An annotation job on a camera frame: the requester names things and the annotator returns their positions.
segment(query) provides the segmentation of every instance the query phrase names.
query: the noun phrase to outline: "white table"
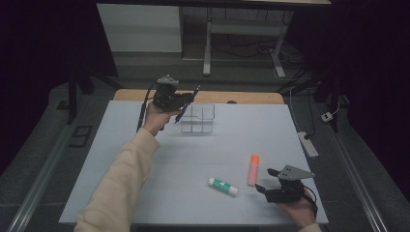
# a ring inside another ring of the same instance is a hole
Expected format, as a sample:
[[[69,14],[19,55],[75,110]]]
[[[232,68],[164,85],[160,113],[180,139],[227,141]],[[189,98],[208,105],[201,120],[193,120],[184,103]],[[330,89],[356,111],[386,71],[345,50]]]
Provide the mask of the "white table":
[[[111,101],[89,155],[60,218],[75,223],[122,144],[136,129],[140,101]],[[290,164],[309,171],[308,163],[285,104],[216,106],[214,131],[192,136],[171,123],[157,135],[161,148],[153,157],[132,223],[152,225],[281,225],[292,223],[276,204],[247,186],[252,154],[260,156],[258,184],[278,188],[266,169]],[[210,177],[239,188],[233,197],[207,185]],[[328,219],[313,179],[303,180],[318,197],[317,221]]]

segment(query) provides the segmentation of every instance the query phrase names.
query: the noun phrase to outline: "transparent box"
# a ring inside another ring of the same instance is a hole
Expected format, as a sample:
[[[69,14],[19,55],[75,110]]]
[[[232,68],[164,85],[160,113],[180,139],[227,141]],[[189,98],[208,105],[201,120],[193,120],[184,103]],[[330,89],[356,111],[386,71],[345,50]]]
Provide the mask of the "transparent box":
[[[181,132],[211,133],[215,119],[215,105],[192,103],[181,118]]]

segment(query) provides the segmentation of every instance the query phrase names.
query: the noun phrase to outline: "pink marker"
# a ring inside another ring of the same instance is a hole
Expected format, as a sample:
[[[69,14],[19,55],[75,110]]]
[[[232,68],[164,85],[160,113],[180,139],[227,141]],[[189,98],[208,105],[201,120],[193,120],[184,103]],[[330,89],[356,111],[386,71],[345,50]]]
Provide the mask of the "pink marker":
[[[249,175],[248,175],[248,185],[254,186],[257,179],[257,167],[259,166],[259,156],[252,155],[250,158]]]

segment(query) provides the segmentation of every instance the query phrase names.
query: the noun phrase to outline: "human arm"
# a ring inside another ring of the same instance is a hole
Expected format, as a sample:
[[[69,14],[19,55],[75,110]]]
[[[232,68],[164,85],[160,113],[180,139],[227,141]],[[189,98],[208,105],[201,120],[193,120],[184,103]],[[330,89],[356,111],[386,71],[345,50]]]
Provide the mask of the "human arm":
[[[138,194],[160,144],[154,137],[179,111],[161,112],[151,103],[145,123],[125,143],[100,180],[88,205],[77,215],[74,231],[130,231]]]
[[[314,212],[311,204],[302,197],[295,203],[278,203],[278,205],[292,218],[292,220],[301,228],[299,232],[321,232],[319,225],[316,223]]]

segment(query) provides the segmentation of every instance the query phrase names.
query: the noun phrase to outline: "desk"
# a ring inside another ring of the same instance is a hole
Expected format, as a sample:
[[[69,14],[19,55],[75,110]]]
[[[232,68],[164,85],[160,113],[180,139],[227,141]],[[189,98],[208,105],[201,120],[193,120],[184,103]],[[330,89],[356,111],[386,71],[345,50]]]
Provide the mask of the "desk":
[[[307,5],[331,5],[328,0],[285,0],[282,2]],[[275,72],[278,78],[285,78],[283,67],[278,58],[281,46],[286,37],[293,11],[284,11],[282,21],[260,21],[260,20],[232,20],[232,19],[212,19],[212,8],[207,9],[207,34],[204,52],[203,75],[211,74],[211,37],[212,34],[238,34],[254,36],[274,36],[278,40],[275,49],[271,52],[271,58],[275,65]]]
[[[109,103],[60,222],[75,223],[76,214],[87,204],[116,151],[134,135],[142,102],[130,99],[135,96],[141,100],[142,93],[145,91],[120,90],[115,101]],[[242,95],[202,94],[201,98],[198,94],[198,99],[204,102],[205,96],[210,97],[208,102],[226,99],[240,102],[239,98],[231,97]],[[257,100],[260,95],[264,94],[255,94]],[[309,170],[287,105],[282,104],[278,94],[266,95],[277,99],[266,98],[265,104],[250,104],[249,93],[248,104],[215,103],[216,119],[211,134],[186,135],[181,133],[179,124],[167,124],[157,135],[161,148],[152,159],[152,170],[140,193],[132,223],[196,226],[292,223],[276,204],[268,204],[263,194],[247,186],[252,154],[261,157],[258,183],[268,189],[279,186],[278,180],[268,175],[268,167],[281,170],[291,164]],[[232,197],[210,188],[207,185],[210,177],[238,187],[238,195]],[[303,182],[318,196],[317,221],[327,223],[314,180]]]
[[[97,3],[287,11],[330,6],[328,0],[99,0]]]

